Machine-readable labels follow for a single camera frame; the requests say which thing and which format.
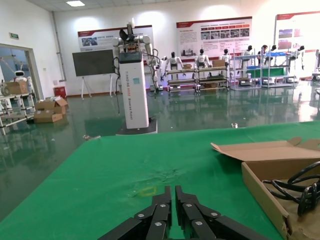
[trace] red and white poster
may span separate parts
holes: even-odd
[[[228,49],[241,53],[251,44],[252,17],[177,22],[178,52],[181,59],[193,59],[204,49],[209,58]]]
[[[99,50],[111,50],[113,49],[112,39],[119,38],[119,31],[123,29],[127,32],[127,27],[99,29],[90,31],[79,31],[78,39],[81,52],[99,51]],[[133,29],[133,33],[136,36],[147,35],[151,39],[151,43],[154,43],[154,34],[152,25],[136,26]]]
[[[296,65],[300,77],[310,77],[315,69],[316,49],[320,48],[320,31],[315,25],[320,22],[320,11],[279,14],[276,16],[274,44],[282,51],[294,51],[304,46],[304,70]]]

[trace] white wall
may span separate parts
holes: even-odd
[[[51,13],[26,0],[0,0],[0,16],[0,44],[33,49],[43,96],[52,96],[61,72]]]
[[[72,53],[79,52],[78,31],[119,28],[134,17],[136,25],[152,25],[159,56],[177,50],[176,22],[252,16],[252,45],[271,45],[277,14],[320,10],[320,0],[186,0],[168,3],[58,12],[56,21],[65,64],[68,95],[81,93]],[[108,76],[90,76],[94,93],[108,92]]]

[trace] black screen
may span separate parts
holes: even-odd
[[[114,54],[112,50],[75,52],[73,62],[77,77],[113,74]]]

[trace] ceiling light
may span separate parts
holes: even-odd
[[[82,1],[67,1],[66,3],[69,4],[71,7],[85,6],[85,4]]]

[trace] green table mat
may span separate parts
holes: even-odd
[[[210,143],[304,140],[320,122],[208,129],[85,142],[0,224],[1,240],[94,240],[151,204],[164,186],[272,240],[282,239],[242,180],[241,163]],[[173,212],[171,238],[184,238]]]
[[[268,69],[262,69],[262,76],[268,77]],[[255,69],[255,70],[247,70],[246,74],[251,74],[251,78],[260,78],[261,76],[261,70]],[[284,68],[271,68],[270,69],[270,77],[275,76],[284,76],[285,75],[285,69]]]

